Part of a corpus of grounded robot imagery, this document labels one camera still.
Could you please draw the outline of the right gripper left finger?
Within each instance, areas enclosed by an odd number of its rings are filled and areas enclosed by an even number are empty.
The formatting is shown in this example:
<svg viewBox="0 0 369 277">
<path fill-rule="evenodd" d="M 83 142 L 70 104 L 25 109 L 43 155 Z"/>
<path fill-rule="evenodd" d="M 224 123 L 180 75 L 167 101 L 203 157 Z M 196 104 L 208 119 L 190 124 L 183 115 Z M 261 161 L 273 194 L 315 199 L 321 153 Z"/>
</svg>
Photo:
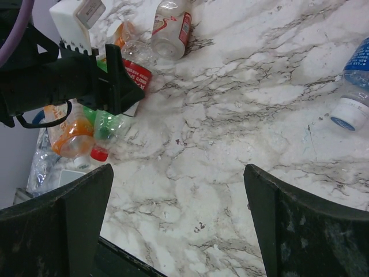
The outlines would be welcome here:
<svg viewBox="0 0 369 277">
<path fill-rule="evenodd" d="M 1 276 L 89 276 L 113 182 L 109 164 L 1 210 Z"/>
</svg>

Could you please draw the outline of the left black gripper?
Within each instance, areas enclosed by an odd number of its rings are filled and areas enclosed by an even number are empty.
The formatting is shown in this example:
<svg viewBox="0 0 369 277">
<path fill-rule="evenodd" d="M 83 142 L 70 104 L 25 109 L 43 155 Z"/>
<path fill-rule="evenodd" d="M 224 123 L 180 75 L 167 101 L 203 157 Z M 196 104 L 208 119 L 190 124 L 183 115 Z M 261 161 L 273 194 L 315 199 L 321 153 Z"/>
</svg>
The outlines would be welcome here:
<svg viewBox="0 0 369 277">
<path fill-rule="evenodd" d="M 144 90 L 128 75 L 121 49 L 106 44 L 105 50 L 106 72 L 96 65 L 97 48 L 79 53 L 63 43 L 62 58 L 54 62 L 1 72 L 1 122 L 14 127 L 17 118 L 23 127 L 33 127 L 23 113 L 66 103 L 70 114 L 71 99 L 113 115 L 126 112 L 144 98 Z"/>
</svg>

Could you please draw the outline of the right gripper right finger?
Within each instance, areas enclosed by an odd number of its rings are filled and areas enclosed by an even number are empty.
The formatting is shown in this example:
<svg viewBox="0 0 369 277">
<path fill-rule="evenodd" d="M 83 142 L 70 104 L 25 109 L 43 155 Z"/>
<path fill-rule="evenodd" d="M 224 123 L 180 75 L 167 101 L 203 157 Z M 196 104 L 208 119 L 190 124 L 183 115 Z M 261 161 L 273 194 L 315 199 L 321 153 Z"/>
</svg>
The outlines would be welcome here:
<svg viewBox="0 0 369 277">
<path fill-rule="evenodd" d="M 368 276 L 368 212 L 244 170 L 267 276 Z"/>
</svg>

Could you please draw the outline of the red cap clear bottle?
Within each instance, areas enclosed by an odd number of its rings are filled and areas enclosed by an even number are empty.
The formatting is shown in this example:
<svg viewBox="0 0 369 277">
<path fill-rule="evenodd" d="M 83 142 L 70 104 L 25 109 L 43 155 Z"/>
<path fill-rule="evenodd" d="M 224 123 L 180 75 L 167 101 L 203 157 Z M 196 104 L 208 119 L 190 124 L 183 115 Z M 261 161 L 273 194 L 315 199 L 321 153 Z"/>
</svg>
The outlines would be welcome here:
<svg viewBox="0 0 369 277">
<path fill-rule="evenodd" d="M 154 53 L 172 61 L 181 59 L 189 41 L 191 22 L 190 1 L 161 1 L 151 36 Z"/>
</svg>

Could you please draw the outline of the small blue label bottle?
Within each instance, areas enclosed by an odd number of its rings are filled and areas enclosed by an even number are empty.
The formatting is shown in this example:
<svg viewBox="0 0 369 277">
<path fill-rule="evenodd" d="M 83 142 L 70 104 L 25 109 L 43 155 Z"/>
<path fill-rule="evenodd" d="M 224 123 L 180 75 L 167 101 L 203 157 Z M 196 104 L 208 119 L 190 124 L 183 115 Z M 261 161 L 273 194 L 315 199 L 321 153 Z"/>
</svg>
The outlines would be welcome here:
<svg viewBox="0 0 369 277">
<path fill-rule="evenodd" d="M 330 113 L 336 125 L 355 132 L 368 122 L 368 39 L 364 39 L 342 71 L 343 95 Z"/>
</svg>

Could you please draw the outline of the red label clear bottle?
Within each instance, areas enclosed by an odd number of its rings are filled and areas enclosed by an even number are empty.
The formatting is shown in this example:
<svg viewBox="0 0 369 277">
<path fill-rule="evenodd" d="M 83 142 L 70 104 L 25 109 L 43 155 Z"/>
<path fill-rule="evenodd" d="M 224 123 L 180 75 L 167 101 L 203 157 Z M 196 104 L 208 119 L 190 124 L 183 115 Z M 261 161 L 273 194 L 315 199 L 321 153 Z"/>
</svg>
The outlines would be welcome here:
<svg viewBox="0 0 369 277">
<path fill-rule="evenodd" d="M 142 99 L 146 96 L 146 91 L 149 87 L 149 83 L 152 79 L 152 72 L 147 68 L 133 62 L 124 59 L 123 64 L 130 78 L 138 85 L 144 92 L 140 100 L 136 101 L 130 108 L 123 114 L 128 117 L 134 117 L 136 114 L 137 107 Z"/>
</svg>

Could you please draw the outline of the green plastic bottle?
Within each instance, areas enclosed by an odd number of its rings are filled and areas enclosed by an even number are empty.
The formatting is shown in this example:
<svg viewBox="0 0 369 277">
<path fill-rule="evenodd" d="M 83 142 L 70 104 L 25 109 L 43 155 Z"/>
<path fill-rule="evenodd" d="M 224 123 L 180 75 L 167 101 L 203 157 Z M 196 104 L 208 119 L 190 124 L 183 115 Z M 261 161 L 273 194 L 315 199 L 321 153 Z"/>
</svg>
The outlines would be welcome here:
<svg viewBox="0 0 369 277">
<path fill-rule="evenodd" d="M 83 107 L 84 115 L 93 125 L 95 141 L 110 141 L 124 136 L 131 125 L 131 118 L 124 114 L 112 115 L 104 110 L 92 110 Z"/>
</svg>

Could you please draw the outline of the orange label crushed bottle left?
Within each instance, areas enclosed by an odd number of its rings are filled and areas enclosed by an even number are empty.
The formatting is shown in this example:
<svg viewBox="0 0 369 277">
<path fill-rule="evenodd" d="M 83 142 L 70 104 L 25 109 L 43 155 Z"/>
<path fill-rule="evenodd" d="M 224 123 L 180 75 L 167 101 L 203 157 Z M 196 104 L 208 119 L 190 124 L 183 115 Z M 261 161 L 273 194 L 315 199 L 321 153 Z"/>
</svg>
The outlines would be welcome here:
<svg viewBox="0 0 369 277">
<path fill-rule="evenodd" d="M 120 47 L 122 57 L 126 60 L 146 68 L 156 62 L 152 49 L 147 43 L 138 40 L 135 26 L 129 20 L 120 23 L 114 33 L 113 41 Z"/>
</svg>

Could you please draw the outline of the large orange label bottle left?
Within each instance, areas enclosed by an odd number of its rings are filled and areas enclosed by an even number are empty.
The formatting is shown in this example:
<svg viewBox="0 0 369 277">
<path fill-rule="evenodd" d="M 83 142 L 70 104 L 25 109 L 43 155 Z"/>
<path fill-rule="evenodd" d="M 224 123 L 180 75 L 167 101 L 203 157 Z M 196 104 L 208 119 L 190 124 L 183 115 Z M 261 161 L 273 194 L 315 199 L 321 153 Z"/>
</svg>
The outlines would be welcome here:
<svg viewBox="0 0 369 277">
<path fill-rule="evenodd" d="M 93 125 L 77 100 L 71 101 L 71 113 L 61 124 L 48 128 L 52 150 L 60 156 L 75 159 L 86 156 L 94 145 Z"/>
</svg>

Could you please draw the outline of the clear water bottle left edge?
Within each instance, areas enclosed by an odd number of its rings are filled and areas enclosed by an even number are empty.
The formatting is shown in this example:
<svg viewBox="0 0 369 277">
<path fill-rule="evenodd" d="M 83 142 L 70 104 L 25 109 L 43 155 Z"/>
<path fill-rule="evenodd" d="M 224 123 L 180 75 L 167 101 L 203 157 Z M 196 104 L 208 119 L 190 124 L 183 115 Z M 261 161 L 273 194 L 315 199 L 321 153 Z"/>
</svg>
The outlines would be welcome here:
<svg viewBox="0 0 369 277">
<path fill-rule="evenodd" d="M 49 185 L 54 166 L 61 158 L 52 150 L 47 129 L 41 129 L 33 155 L 26 191 L 32 196 L 52 190 Z"/>
</svg>

